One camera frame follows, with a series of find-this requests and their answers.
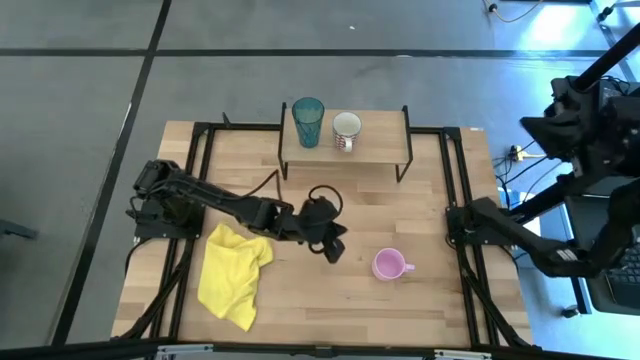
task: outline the towel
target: towel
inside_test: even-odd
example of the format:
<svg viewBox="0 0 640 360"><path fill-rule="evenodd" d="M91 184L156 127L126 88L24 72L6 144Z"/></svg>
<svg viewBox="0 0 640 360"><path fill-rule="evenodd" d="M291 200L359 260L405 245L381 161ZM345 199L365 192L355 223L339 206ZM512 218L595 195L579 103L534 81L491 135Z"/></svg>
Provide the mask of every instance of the towel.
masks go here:
<svg viewBox="0 0 640 360"><path fill-rule="evenodd" d="M269 239L247 240L220 224L207 239L198 300L215 316L249 331L260 267L273 261Z"/></svg>

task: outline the black metal frame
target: black metal frame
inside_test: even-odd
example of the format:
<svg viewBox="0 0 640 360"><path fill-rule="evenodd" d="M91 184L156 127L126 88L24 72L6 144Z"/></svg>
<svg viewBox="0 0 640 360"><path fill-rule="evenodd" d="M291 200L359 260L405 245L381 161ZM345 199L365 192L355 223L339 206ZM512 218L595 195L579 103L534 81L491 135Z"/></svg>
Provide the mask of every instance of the black metal frame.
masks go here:
<svg viewBox="0 0 640 360"><path fill-rule="evenodd" d="M286 109L286 103L282 103L282 115L281 115L281 123L280 125L277 124L233 124L229 118L226 116L226 114L223 113L223 123L210 123L208 124L209 127L209 133L208 133L208 137L207 137L207 148L205 150L208 150L209 155L211 153L211 148L213 146L213 141L214 141L214 136L215 136L215 132L218 130L233 130L233 131L243 131L243 130L253 130L253 131L278 131L280 134L280 138L282 138L282 129L283 129L283 125L284 125L284 111ZM406 116L405 116L405 120L406 120L406 124L409 124L409 117L408 117L408 110L407 107L404 106L403 107L403 111L405 112ZM449 156L449 149L448 149L448 141L452 141L455 147L455 152L456 152L456 159L457 159L457 166L460 172L460 183L462 184L462 189L463 189L463 193L464 193L464 200L465 202L471 201L471 187L470 187L470 183L469 183L469 177L467 174L467 169L466 169L466 162L465 162L465 157L464 157L464 150L463 150L463 146L462 146L462 137L460 134L460 129L456 128L456 127L445 127L445 128L440 128L440 127L411 127L409 126L407 128L407 137L408 137L408 144L409 144L409 149L411 151L411 160L413 160L413 149L411 147L411 135L419 135L419 134L423 134L423 135L436 135L438 136L438 140L440 143L440 150L441 150L441 156L442 156L442 165L444 168L444 177L445 177L445 183L446 183L446 187L447 187L447 196L449 198L449 204L450 206L455 206L456 204L456 191L455 191L455 183L454 183L454 179L453 179L453 172L452 172L452 168L451 168L451 159ZM190 149L194 148L194 143L198 142L198 137L194 136L191 139L191 145L190 145ZM280 167L283 171L285 171L287 169L287 163L285 162L283 164L281 157L280 157L280 153L281 153L281 146L279 146L278 148L278 158L279 158L279 164ZM208 168L210 165L210 156L207 156L206 159L203 159L202 162L202 167ZM206 179L206 173L202 173L200 175L201 179ZM457 246L459 247L464 247L464 245L462 244L458 244ZM487 280L487 274L486 274L486 269L485 269L485 265L484 265L484 258L482 256L482 249L479 246L474 246L473 247L473 253L474 253L474 260L476 262L476 271L478 272L478 276L481 282L481 286L483 288L483 290L489 294L489 285L488 285L488 280ZM165 260L165 268L167 268L168 266L170 266L171 264L168 264L167 261ZM470 343L472 345L478 345L480 344L480 336L479 336L479 332L478 332L478 324L477 324L477 319L476 319L476 313L475 313L475 305L474 305L474 301L473 301L473 293L472 293L472 289L470 288L469 284L467 284L465 282L465 280L463 279L463 269L462 267L460 267L460 277L461 277L461 285L463 288L463 298L464 298L464 306L465 306L465 312L467 314L467 326L468 326L468 331L469 331L469 339L470 339ZM184 299L185 296L185 292L186 292L186 287L181 288L180 286L178 286L177 289L177 295L176 298L177 299ZM181 309L178 309L177 307L174 307L174 313L172 314L172 319L171 319L171 324L174 324L175 322L175 317L176 316L180 316L180 311ZM491 345L499 345L499 340L497 337L497 330L496 330L496 326L493 323L493 321L491 320L491 317L489 316L488 313L485 314L486 317L486 324L487 324L487 329L488 329L488 334L489 334L489 343ZM170 334L169 336L171 338L177 338L177 329L175 330L175 332L172 332L170 330Z"/></svg>
<svg viewBox="0 0 640 360"><path fill-rule="evenodd" d="M215 132L218 130L232 130L232 131L280 131L281 126L278 124L233 124L223 115L223 123L196 123L194 126L194 132L191 139L190 151L188 154L187 163L193 164L195 158L197 143L202 136L202 131L196 131L196 128L206 127L207 140L206 148L203 155L200 179L206 179L207 170L209 169L211 162L211 153L213 151L213 141ZM463 189L463 197L465 202L471 200L470 183L466 170L466 162L464 158L464 151L462 146L462 138L460 136L460 129L455 127L410 127L411 135L432 135L438 136L439 146L441 151L443 176L445 180L447 197L450 207L457 206L457 198L455 191L455 182L453 179L453 171L451 165L451 158L448 149L449 141L453 142L457 166L460 172L460 182ZM187 266L190 266L191 257L193 255L193 244L196 239L187 239L185 244L185 252L187 259ZM175 250L170 248L167 250L167 257L165 258L164 271L170 272L173 267ZM85 359L96 358L96 354L100 354L99 358L112 359L112 358L131 358L131 357L146 357L152 358L159 352L169 351L171 346L175 345L191 345L201 344L196 346L202 351L210 352L247 352L247 353L272 353L272 354L306 354L316 357L334 357L338 355L384 355L384 356L411 356L411 357L424 357L434 358L436 356L446 356L447 352L461 352L461 353L484 353L492 356L493 359L596 359L596 357L581 356L566 353L556 353L550 351L543 351L537 347L526 348L514 348L505 347L499 344L497 334L495 333L495 324L491 320L493 317L485 309L485 316L487 320L487 329L489 334L490 344L482 344L480 342L478 324L475 314L475 306L473 300L473 293L470 287L470 283L474 288L482 288L483 296L489 296L489 287L486 281L486 272L484 268L484 260L482 259L482 253L476 252L476 248L473 248L474 258L476 260L476 269L480 281L469 281L467 272L468 260L466 258L465 245L458 243L455 245L455 251L458 257L458 265L460 270L460 278L462 285L462 294L464 300L465 312L467 315L467 327L469 332L469 339L471 346L469 348L451 349L446 348L433 348L433 347L388 347L388 346L331 346L331 345L287 345L287 344L249 344L249 343L212 343L208 341L193 342L193 341L180 341L178 340L178 331L180 318L182 314L182 307L184 304L184 297L186 294L186 282L189 271L185 271L183 276L179 280L179 285L176 290L176 300L174 303L173 312L171 314L170 328L168 337L151 337L147 339L114 339L107 342L85 343L85 344L70 344L64 346L45 346L36 348L25 348L15 350L0 351L0 358L6 359ZM497 308L492 309L493 315L499 310ZM161 322L162 313L158 314L155 319L156 323ZM154 332L156 336L159 336L159 331Z"/></svg>
<svg viewBox="0 0 640 360"><path fill-rule="evenodd" d="M287 103L282 103L282 112L280 113L280 134L278 136L278 164L280 164L280 171L282 172L282 178L287 180L287 176L289 175L289 163L287 161L282 160L282 138L284 133L284 118L286 116L287 111ZM396 164L396 182L402 181L402 178L409 170L409 166L413 162L413 145L411 144L411 125L409 121L409 107L404 105L402 107L402 114L404 115L404 131L407 136L407 153L409 155L409 161L405 164L404 170L400 173L400 167ZM223 120L225 124L230 125L229 119L226 117L225 113L222 113Z"/></svg>

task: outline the gray floor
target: gray floor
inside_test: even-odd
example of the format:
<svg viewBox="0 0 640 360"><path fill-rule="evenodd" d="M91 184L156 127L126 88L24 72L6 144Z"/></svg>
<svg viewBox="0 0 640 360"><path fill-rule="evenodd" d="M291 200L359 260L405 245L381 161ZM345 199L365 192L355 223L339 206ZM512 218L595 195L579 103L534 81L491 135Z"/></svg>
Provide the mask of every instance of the gray floor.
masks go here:
<svg viewBox="0 0 640 360"><path fill-rule="evenodd" d="M46 0L0 0L0 47L145 48L160 4L65 0L54 6ZM500 2L505 17L529 6ZM174 1L160 47L607 48L588 6L543 4L511 25L487 18L482 9L481 0ZM616 27L616 36L637 21L634 14L616 16L607 20L612 30ZM414 124L485 128L491 152L499 156L513 143L529 143L518 119L540 114L548 105L549 80L578 74L592 61L157 58L70 340L109 336L132 240L133 224L124 210L135 176L157 153L165 121L220 121L225 111L236 122L276 122L279 103L301 96L338 108L399 109L407 104ZM634 71L639 70L635 64L631 59ZM0 218L41 232L36 242L11 237L0 242L2 348L47 342L140 65L140 58L0 58ZM622 77L618 68L612 74ZM515 181L514 188L526 191L551 166L535 168ZM553 176L546 177L537 189L552 181ZM597 323L596 317L559 318L557 307L572 301L566 283L546 285L527 271L522 279L537 344L632 356L621 344L633 342L624 341L629 333L617 328L621 323L615 315L598 314L606 321ZM624 324L634 330L630 334L640 330L636 319L624 319ZM594 341L603 333L619 335L615 341Z"/></svg>

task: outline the cable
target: cable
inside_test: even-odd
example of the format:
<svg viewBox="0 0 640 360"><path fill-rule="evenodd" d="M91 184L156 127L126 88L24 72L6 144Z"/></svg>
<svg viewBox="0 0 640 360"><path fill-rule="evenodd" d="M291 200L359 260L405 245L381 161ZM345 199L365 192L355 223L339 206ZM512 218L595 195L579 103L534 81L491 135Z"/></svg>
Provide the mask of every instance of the cable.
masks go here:
<svg viewBox="0 0 640 360"><path fill-rule="evenodd" d="M146 244L149 240L151 239L146 239L146 240L142 240L140 239L140 242L135 244L131 250L129 250L129 253L127 254L127 260L125 260L124 262L124 275L127 276L127 272L129 271L129 262L131 262L131 256L133 255L133 253L136 251L137 248L139 248L140 246Z"/></svg>
<svg viewBox="0 0 640 360"><path fill-rule="evenodd" d="M340 195L338 190L336 190L333 186L329 186L329 185L314 186L311 190L309 190L309 194L307 195L307 197L310 200L317 200L318 198L314 198L311 195L313 194L314 191L316 191L318 189L328 189L328 190L333 191L333 193L336 194L336 196L338 197L338 202L340 204L340 207L338 208L338 212L334 216L332 216L332 217L330 217L330 218L328 218L326 220L321 220L321 221L318 221L318 222L315 222L315 223L307 224L307 226L318 226L318 225L330 223L331 221L337 219L338 216L340 216L340 214L342 213L342 208L344 207L344 202L342 201L342 195Z"/></svg>
<svg viewBox="0 0 640 360"><path fill-rule="evenodd" d="M529 194L531 194L531 191L533 191L533 188L538 185L538 183L540 182L540 180L544 179L545 176L549 175L550 172L552 172L553 170L555 170L558 166L562 165L562 162L557 163L554 167L552 167L551 169L547 170L547 172L545 172L544 174L542 174L542 176L540 176L538 178L538 180L536 180L533 185L531 185L531 187L529 188L529 190L527 190L527 193L524 195L524 198L522 198L522 201L514 204L513 206L516 205L520 205L522 202L526 202L527 201L527 197L529 196Z"/></svg>
<svg viewBox="0 0 640 360"><path fill-rule="evenodd" d="M500 184L502 186L502 190L504 191L504 196L505 196L505 199L507 200L507 209L511 208L511 198L509 196L509 191L507 189L507 176L509 175L509 173L511 172L511 169L513 167L513 160L510 157L517 157L520 152L527 150L535 142L536 142L535 140L531 140L531 142L528 143L525 147L523 147L522 149L520 149L518 151L515 151L513 154L511 153L511 151L509 151L509 153L507 155L505 155L504 158L502 158L502 161L494 166L494 169L495 169L498 166L500 166L502 164L505 164L505 168L504 168L505 172L504 172L504 174L496 175L496 179L498 179L500 181Z"/></svg>
<svg viewBox="0 0 640 360"><path fill-rule="evenodd" d="M529 13L532 12L533 9L537 8L538 5L542 4L543 1L544 0L539 0L535 5L533 5L531 7L531 9L527 10L527 12L525 12L524 14L522 14L522 15L520 15L517 18L512 19L512 20L506 20L505 18L502 17L502 15L500 15L500 13L498 12L498 5L492 4L489 0L484 0L484 3L487 5L487 10L489 11L489 13L496 14L498 19L500 19L502 22L512 23L512 22L518 21L518 20L522 19L523 17L529 15Z"/></svg>
<svg viewBox="0 0 640 360"><path fill-rule="evenodd" d="M507 189L507 184L504 182L504 180L502 180L501 177L496 176L496 179L500 180L500 183L502 184L502 191L504 191L504 196L507 200L507 209L511 209L511 199L509 198L509 191Z"/></svg>
<svg viewBox="0 0 640 360"><path fill-rule="evenodd" d="M522 174L524 174L525 172L529 171L529 169L531 169L532 167L534 167L534 166L536 166L536 165L540 164L541 162L543 162L543 161L545 161L545 160L547 160L547 159L548 159L548 156L545 156L545 157L543 157L542 159L540 159L540 160L536 161L535 163L533 163L533 164L531 164L531 165L527 166L524 170L520 171L520 172L518 173L518 175L516 175L516 176L514 176L513 178L511 178L511 180L509 180L509 181L505 181L505 184L508 184L508 183L512 182L513 180L515 180L515 179L519 178Z"/></svg>

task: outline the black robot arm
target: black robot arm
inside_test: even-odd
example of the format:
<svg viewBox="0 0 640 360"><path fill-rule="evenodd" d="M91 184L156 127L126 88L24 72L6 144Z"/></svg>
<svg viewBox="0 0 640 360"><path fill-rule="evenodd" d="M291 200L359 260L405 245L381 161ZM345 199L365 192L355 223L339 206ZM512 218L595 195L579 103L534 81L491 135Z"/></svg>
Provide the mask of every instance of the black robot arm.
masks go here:
<svg viewBox="0 0 640 360"><path fill-rule="evenodd" d="M298 215L293 214L293 205L287 202L234 194L186 174L167 160L147 162L133 188L136 197L160 205L152 216L160 217L166 224L188 228L193 221L190 214L206 205L232 215L253 233L275 240L307 242L313 253L323 253L330 263L336 263L344 252L344 244L338 237L347 229L333 221L339 211L331 201L322 196L311 197L318 187L311 190ZM130 215L139 225L149 221L149 216L136 210ZM313 247L320 244L320 249Z"/></svg>
<svg viewBox="0 0 640 360"><path fill-rule="evenodd" d="M489 198L465 206L459 227L450 236L464 239L483 228L493 230L509 244L531 255L540 271L551 277L595 277L602 270L617 266L625 249L636 241L633 226L640 224L640 179L613 191L609 200L609 219L590 249L572 242L542 238L513 221Z"/></svg>

